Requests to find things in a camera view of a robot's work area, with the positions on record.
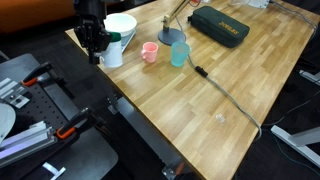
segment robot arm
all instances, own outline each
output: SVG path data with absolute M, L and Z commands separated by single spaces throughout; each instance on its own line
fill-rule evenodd
M 87 49 L 90 64 L 99 64 L 101 51 L 105 51 L 112 35 L 104 28 L 105 3 L 102 0 L 74 0 L 74 9 L 80 17 L 74 32 L 83 48 Z

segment lamp arm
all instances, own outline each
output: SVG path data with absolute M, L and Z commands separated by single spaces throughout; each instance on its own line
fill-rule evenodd
M 163 30 L 168 30 L 170 23 L 173 19 L 182 11 L 184 7 L 189 3 L 190 0 L 181 0 L 181 2 L 173 9 L 170 15 L 164 15 Z

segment lamp base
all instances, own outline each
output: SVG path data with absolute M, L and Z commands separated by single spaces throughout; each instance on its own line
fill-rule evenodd
M 184 42 L 186 36 L 178 29 L 169 28 L 168 31 L 160 31 L 158 34 L 158 39 L 168 46 L 171 46 L 174 42 L 180 41 Z

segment floor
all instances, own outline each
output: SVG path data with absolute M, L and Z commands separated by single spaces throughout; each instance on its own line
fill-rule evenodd
M 106 110 L 108 87 L 102 83 L 103 75 L 94 66 L 87 64 L 86 56 L 64 34 L 65 30 L 76 24 L 77 19 L 73 17 L 0 37 L 0 50 L 10 58 L 31 53 L 40 63 L 51 62 L 54 70 L 68 81 L 66 87 L 74 95 L 73 102 L 76 106 L 83 108 L 90 105 L 99 116 L 107 119 L 109 133 L 103 136 L 118 153 L 119 163 L 102 179 L 165 179 L 161 173 L 164 163 L 158 155 L 121 114 L 113 115 Z M 319 46 L 308 46 L 306 51 L 311 53 L 304 53 L 292 71 L 264 122 L 262 138 L 250 146 L 234 179 L 320 179 L 318 167 L 286 144 L 277 141 L 269 131 L 271 126 L 266 126 L 283 116 L 285 118 L 277 125 L 291 134 L 320 126 L 320 87 L 301 78 L 298 73 L 300 69 L 311 72 L 319 70 L 316 68 L 318 64 L 311 64 L 317 62 L 310 55 L 314 53 L 314 49 L 319 49 Z M 308 100 L 310 101 L 306 105 L 292 110 Z M 309 147 L 320 154 L 320 143 Z M 199 178 L 195 174 L 188 174 L 176 179 Z

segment pink cup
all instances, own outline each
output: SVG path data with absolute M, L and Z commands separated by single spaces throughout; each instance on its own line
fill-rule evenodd
M 158 45 L 154 42 L 146 42 L 142 46 L 141 57 L 149 63 L 156 61 Z

